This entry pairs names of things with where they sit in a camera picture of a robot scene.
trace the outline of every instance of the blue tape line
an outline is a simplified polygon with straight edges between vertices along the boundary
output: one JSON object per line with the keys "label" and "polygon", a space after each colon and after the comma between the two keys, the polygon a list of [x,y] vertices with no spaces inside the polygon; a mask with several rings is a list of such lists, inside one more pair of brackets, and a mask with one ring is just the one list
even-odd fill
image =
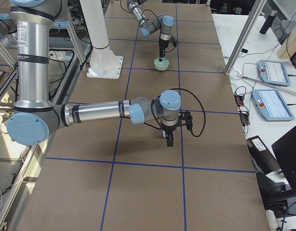
{"label": "blue tape line", "polygon": [[[130,80],[130,75],[131,75],[131,72],[132,72],[132,66],[133,66],[133,61],[134,61],[134,54],[135,54],[135,49],[136,49],[136,40],[137,40],[138,30],[139,30],[139,27],[137,27],[135,44],[134,44],[134,50],[133,50],[133,55],[132,55],[132,61],[131,61],[131,64],[130,64],[128,83],[127,83],[127,88],[126,88],[126,91],[125,91],[124,99],[126,99],[126,97],[128,95],[129,80]],[[116,141],[116,147],[115,147],[115,154],[114,154],[112,168],[111,168],[109,182],[108,182],[108,188],[107,188],[107,193],[106,193],[106,200],[105,200],[105,204],[104,204],[104,210],[103,210],[103,216],[102,216],[102,222],[101,222],[100,231],[103,230],[103,226],[104,226],[105,214],[106,214],[106,209],[107,209],[107,202],[108,202],[108,197],[109,197],[109,192],[110,192],[110,186],[111,186],[112,176],[113,176],[114,167],[115,167],[116,153],[117,153],[117,150],[118,150],[118,143],[119,143],[119,138],[120,138],[121,127],[122,127],[122,119],[120,119],[120,125],[119,125],[119,130],[118,130],[118,135],[117,135],[117,141]]]}
{"label": "blue tape line", "polygon": [[2,6],[3,4],[5,4],[6,1],[7,1],[7,0],[5,0],[0,6]]}
{"label": "blue tape line", "polygon": [[116,154],[117,154],[117,150],[118,150],[118,143],[119,143],[119,138],[120,138],[121,127],[122,127],[122,119],[120,119],[120,125],[119,125],[117,140],[116,140],[114,158],[113,158],[112,166],[111,166],[111,170],[110,170],[110,176],[109,176],[109,181],[108,181],[108,187],[107,187],[107,192],[106,192],[106,199],[105,199],[105,204],[104,204],[104,210],[103,210],[103,215],[102,215],[100,231],[103,230],[103,226],[104,226],[108,197],[109,197],[111,181],[112,181],[112,177],[113,177],[113,173],[114,173],[114,166],[115,166]]}
{"label": "blue tape line", "polygon": [[[189,111],[189,112],[203,112],[201,110],[189,110],[189,109],[181,109],[181,111]],[[216,114],[230,114],[230,115],[238,115],[238,112],[216,112],[216,111],[205,111],[206,113],[216,113]]]}
{"label": "blue tape line", "polygon": [[46,157],[46,159],[112,164],[112,161],[104,161],[104,160],[89,160],[89,159],[75,159],[75,158],[62,158],[62,157]]}
{"label": "blue tape line", "polygon": [[[178,19],[178,9],[177,4],[175,3],[176,8],[176,19]],[[176,23],[177,28],[177,41],[178,38],[178,23]],[[180,57],[179,57],[179,46],[177,46],[177,56],[178,56],[178,79],[179,79],[179,88],[181,87],[180,84]],[[183,212],[184,212],[184,231],[187,231],[187,216],[186,216],[186,192],[185,192],[185,171],[184,171],[184,149],[183,149],[183,131],[180,128],[180,136],[181,136],[181,160],[182,160],[182,186],[183,186]]]}
{"label": "blue tape line", "polygon": [[[127,17],[110,17],[110,16],[105,16],[104,18],[134,19],[134,18],[127,18]],[[178,19],[175,19],[174,21],[178,21],[178,22],[213,23],[213,21],[203,21],[203,20],[178,20]]]}
{"label": "blue tape line", "polygon": [[239,172],[239,173],[256,173],[250,170],[234,170],[234,169],[221,169],[221,168],[206,168],[206,167],[184,167],[185,169],[216,171],[216,172]]}
{"label": "blue tape line", "polygon": [[143,163],[131,163],[131,162],[116,162],[116,161],[104,161],[104,160],[90,160],[90,159],[76,159],[76,158],[62,158],[62,157],[46,157],[50,160],[62,160],[62,161],[76,161],[76,162],[93,162],[101,164],[118,164],[118,165],[130,165],[130,166],[147,166],[147,167],[166,167],[166,168],[184,168],[192,170],[205,170],[205,171],[222,171],[222,172],[240,172],[240,173],[256,173],[249,170],[236,170],[236,169],[222,169],[222,168],[206,168],[206,167],[182,167],[174,165],[155,165],[155,164],[143,164]]}
{"label": "blue tape line", "polygon": [[[109,38],[109,40],[122,40],[122,41],[135,41],[133,39],[128,39],[128,38]],[[158,42],[156,40],[144,40],[144,39],[137,39],[137,41],[140,42]],[[183,44],[203,44],[203,45],[219,45],[219,43],[210,43],[210,42],[179,42]]]}
{"label": "blue tape line", "polygon": [[147,166],[147,167],[182,168],[181,166],[174,166],[174,165],[155,165],[155,164],[128,163],[128,162],[115,162],[115,164],[118,164],[118,165],[131,165],[131,166]]}

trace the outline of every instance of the metal post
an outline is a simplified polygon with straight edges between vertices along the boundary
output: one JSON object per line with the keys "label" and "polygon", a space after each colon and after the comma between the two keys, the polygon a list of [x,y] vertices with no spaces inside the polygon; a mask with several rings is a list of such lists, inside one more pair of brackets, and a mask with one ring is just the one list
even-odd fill
{"label": "metal post", "polygon": [[240,34],[240,37],[238,38],[238,41],[235,44],[235,47],[232,51],[232,54],[227,62],[227,65],[225,67],[224,70],[224,74],[225,75],[229,75],[247,38],[249,33],[251,32],[258,16],[260,15],[260,12],[264,6],[264,4],[266,3],[267,0],[256,0],[254,6],[253,6],[253,10],[251,11],[245,25],[244,28]]}
{"label": "metal post", "polygon": [[255,83],[258,83],[258,84],[261,84],[261,85],[264,85],[264,86],[267,86],[267,87],[270,87],[270,88],[278,89],[278,90],[281,90],[281,91],[286,92],[288,94],[292,94],[292,95],[296,96],[296,92],[295,91],[288,90],[288,89],[285,89],[285,88],[281,88],[281,87],[278,87],[276,85],[271,85],[271,84],[262,82],[260,80],[249,78],[249,77],[246,77],[246,76],[243,76],[242,78],[247,79],[247,80],[250,80],[250,81],[253,81]]}
{"label": "metal post", "polygon": [[67,14],[68,14],[68,20],[69,20],[69,26],[67,28],[67,32],[69,33],[69,36],[70,36],[73,46],[75,48],[75,52],[78,56],[79,62],[81,65],[83,65],[86,57],[85,57],[85,54],[82,50],[82,46],[80,45],[80,41],[77,37],[76,31],[74,28],[74,24],[73,24],[73,20],[72,20],[72,16],[71,16],[69,9],[67,9]]}
{"label": "metal post", "polygon": [[15,67],[15,60],[12,58],[10,53],[5,49],[3,44],[0,42],[0,55],[4,58],[4,60],[8,63],[9,67]]}

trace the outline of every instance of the black monitor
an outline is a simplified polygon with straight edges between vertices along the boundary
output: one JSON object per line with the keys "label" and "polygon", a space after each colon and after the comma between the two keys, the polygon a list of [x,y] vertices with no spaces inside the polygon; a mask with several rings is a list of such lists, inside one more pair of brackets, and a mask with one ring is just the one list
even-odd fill
{"label": "black monitor", "polygon": [[272,144],[272,149],[292,188],[284,194],[296,197],[296,126]]}
{"label": "black monitor", "polygon": [[[281,218],[296,201],[296,126],[277,140],[272,149],[290,185],[276,183],[261,172],[257,173],[257,180],[265,209],[273,210],[275,216]],[[296,204],[288,215],[296,216]]]}

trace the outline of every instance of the grid line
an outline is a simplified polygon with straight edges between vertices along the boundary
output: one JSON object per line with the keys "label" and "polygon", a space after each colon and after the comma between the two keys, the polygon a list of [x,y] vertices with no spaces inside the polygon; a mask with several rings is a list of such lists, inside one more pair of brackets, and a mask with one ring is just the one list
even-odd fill
{"label": "grid line", "polygon": [[[137,27],[137,31],[136,31],[136,38],[135,38],[135,43],[134,43],[134,49],[133,49],[132,60],[131,60],[130,69],[129,69],[129,77],[128,77],[128,82],[127,82],[127,87],[126,87],[126,90],[125,90],[124,99],[126,99],[126,97],[128,95],[129,81],[130,81],[130,76],[131,76],[131,72],[132,72],[132,66],[133,66],[133,61],[134,61],[134,56],[135,56],[135,51],[136,51],[136,43],[137,43],[138,31],[139,31],[139,26]],[[109,182],[108,182],[108,187],[107,187],[106,200],[105,200],[105,203],[104,203],[104,210],[103,210],[103,215],[102,215],[102,222],[101,222],[100,231],[103,230],[103,226],[104,226],[107,203],[108,203],[108,199],[109,199],[110,186],[111,186],[112,176],[113,176],[114,167],[115,167],[116,153],[117,153],[117,149],[118,149],[118,143],[119,143],[119,138],[120,138],[121,127],[122,127],[122,119],[120,119],[120,125],[119,125],[119,130],[118,130],[118,135],[117,135],[117,140],[116,140],[115,153],[114,153],[114,157],[113,157],[113,163],[112,163]]]}
{"label": "grid line", "polygon": [[[163,167],[163,168],[179,168],[182,169],[182,166],[175,165],[156,165],[156,164],[144,164],[144,163],[131,163],[131,162],[113,162],[113,161],[104,161],[104,160],[90,160],[90,159],[76,159],[76,158],[63,158],[63,157],[46,157],[49,160],[61,160],[61,161],[77,161],[77,162],[91,162],[91,163],[100,163],[100,164],[116,164],[116,165],[129,165],[129,166],[143,166],[143,167]],[[238,169],[224,169],[224,168],[210,168],[210,167],[188,167],[184,166],[184,169],[190,170],[202,170],[202,171],[216,171],[216,172],[236,172],[236,173],[256,173],[251,170],[238,170]]]}
{"label": "grid line", "polygon": [[[178,9],[177,4],[175,3],[176,9],[176,19],[178,20]],[[177,28],[177,41],[179,43],[178,37],[178,23],[176,23]],[[180,82],[180,57],[179,57],[179,44],[177,45],[177,58],[178,58],[178,79],[179,79],[179,88],[181,88]],[[185,191],[185,171],[184,171],[184,150],[183,150],[183,131],[182,127],[180,127],[180,136],[181,136],[181,161],[182,161],[182,191],[183,191],[183,214],[184,214],[184,231],[187,231],[187,216],[186,216],[186,191]]]}
{"label": "grid line", "polygon": [[6,1],[7,1],[7,0],[5,0],[0,6],[2,6],[3,4],[5,4]]}
{"label": "grid line", "polygon": [[[112,16],[106,16],[105,18],[133,19],[133,18],[127,18],[127,17],[112,17]],[[174,19],[174,21],[176,21],[176,22],[213,23],[213,21],[204,21],[204,20],[178,20],[178,19]]]}
{"label": "grid line", "polygon": [[[156,40],[144,40],[144,39],[129,39],[129,38],[109,38],[109,40],[122,40],[122,41],[140,41],[140,42],[158,42]],[[211,43],[211,42],[179,42],[183,44],[203,44],[203,45],[219,45],[219,43]]]}

